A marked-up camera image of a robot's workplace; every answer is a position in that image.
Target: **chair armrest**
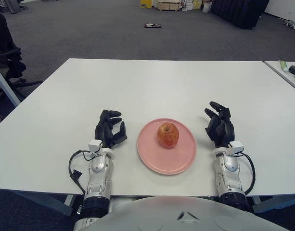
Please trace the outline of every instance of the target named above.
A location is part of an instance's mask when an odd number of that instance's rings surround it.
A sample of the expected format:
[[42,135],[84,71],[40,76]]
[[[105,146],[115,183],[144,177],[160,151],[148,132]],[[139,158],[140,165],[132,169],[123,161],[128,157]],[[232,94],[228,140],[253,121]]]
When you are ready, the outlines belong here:
[[19,52],[21,49],[16,47],[10,51],[7,52],[0,52],[0,58],[6,58],[7,56],[11,55],[11,54],[15,54],[17,52]]

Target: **black cable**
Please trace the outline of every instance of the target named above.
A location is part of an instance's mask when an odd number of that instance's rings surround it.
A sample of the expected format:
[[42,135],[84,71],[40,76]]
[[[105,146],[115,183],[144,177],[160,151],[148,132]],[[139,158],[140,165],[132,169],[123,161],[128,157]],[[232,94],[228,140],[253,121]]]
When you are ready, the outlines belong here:
[[71,168],[70,168],[72,159],[73,159],[76,155],[80,154],[81,152],[82,152],[82,151],[79,150],[79,151],[76,151],[75,153],[72,154],[72,156],[71,156],[70,159],[69,159],[69,163],[68,163],[68,171],[69,171],[69,176],[70,176],[70,178],[74,181],[74,183],[75,183],[75,184],[81,189],[81,191],[82,191],[83,194],[85,195],[85,190],[82,188],[82,186],[80,185],[79,181],[77,180],[77,178],[75,177],[74,173],[71,171]]
[[[100,149],[101,149],[101,145],[102,145],[103,142],[100,143],[99,145],[99,149],[95,152],[97,153]],[[94,159],[96,156],[92,157],[91,159],[87,159],[85,157],[85,153],[90,153],[90,151],[87,151],[87,150],[78,150],[76,151],[75,153],[72,154],[72,156],[70,157],[69,159],[69,163],[68,163],[68,172],[69,172],[69,176],[70,178],[74,181],[74,183],[81,189],[81,191],[83,192],[83,194],[85,194],[85,190],[82,188],[81,184],[79,183],[77,177],[74,175],[74,173],[71,171],[71,162],[72,162],[72,159],[76,156],[76,155],[79,155],[80,153],[83,153],[83,157],[86,161],[91,161],[92,159]]]
[[236,153],[236,154],[240,154],[240,155],[232,155],[232,156],[235,156],[235,157],[245,156],[248,159],[248,161],[249,161],[249,163],[251,165],[251,169],[252,169],[252,182],[251,182],[250,187],[246,191],[244,191],[244,194],[248,195],[252,191],[252,189],[254,187],[255,180],[256,180],[254,164],[253,164],[251,158],[247,154],[244,154],[243,152],[239,152],[239,153]]

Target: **black chair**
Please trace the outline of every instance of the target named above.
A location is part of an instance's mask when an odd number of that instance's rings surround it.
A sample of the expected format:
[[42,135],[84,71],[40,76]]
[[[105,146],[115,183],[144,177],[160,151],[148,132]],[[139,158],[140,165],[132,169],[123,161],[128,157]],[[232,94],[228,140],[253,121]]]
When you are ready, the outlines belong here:
[[[22,76],[22,72],[26,69],[26,66],[20,62],[21,52],[20,48],[16,47],[13,42],[12,36],[7,27],[6,19],[4,15],[0,12],[0,72],[5,78],[11,89],[19,96],[21,99],[25,99],[25,96],[17,90],[20,87],[32,86],[35,84],[40,84],[43,81],[36,81],[26,83]],[[11,82],[11,78],[19,78],[16,82]],[[0,101],[5,97],[3,90],[0,88]]]
[[23,5],[23,3],[21,3],[22,1],[24,1],[24,0],[17,0],[17,2],[18,2],[18,4],[19,4],[20,8],[21,8],[22,10],[25,10],[25,9],[27,9],[27,6]]

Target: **pink plate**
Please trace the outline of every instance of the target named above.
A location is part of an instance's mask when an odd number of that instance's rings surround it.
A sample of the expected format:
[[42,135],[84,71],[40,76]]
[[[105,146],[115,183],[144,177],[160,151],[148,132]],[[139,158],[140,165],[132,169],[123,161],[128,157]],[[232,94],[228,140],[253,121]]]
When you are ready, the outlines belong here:
[[[173,123],[180,132],[174,148],[163,147],[157,139],[157,131],[163,123]],[[196,141],[182,123],[174,119],[156,119],[141,130],[138,137],[138,152],[142,161],[158,173],[173,175],[185,171],[194,161]]]

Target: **chair leg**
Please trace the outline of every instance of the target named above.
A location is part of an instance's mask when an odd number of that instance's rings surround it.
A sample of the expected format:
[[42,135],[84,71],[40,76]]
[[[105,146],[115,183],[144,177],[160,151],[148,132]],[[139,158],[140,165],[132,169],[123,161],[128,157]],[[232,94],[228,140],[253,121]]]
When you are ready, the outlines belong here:
[[36,81],[36,82],[29,82],[29,83],[15,83],[13,86],[15,88],[21,88],[21,87],[28,87],[28,86],[33,86],[36,84],[41,84],[43,81]]
[[25,99],[26,96],[24,94],[22,94],[20,91],[18,91],[16,88],[12,88],[14,93],[16,93],[17,95],[19,95],[21,98]]
[[21,92],[19,92],[14,85],[11,83],[11,81],[9,81],[9,79],[6,80],[6,82],[8,83],[8,85],[11,87],[11,89],[17,94],[19,95],[21,98],[25,99],[26,96],[24,94],[22,94]]

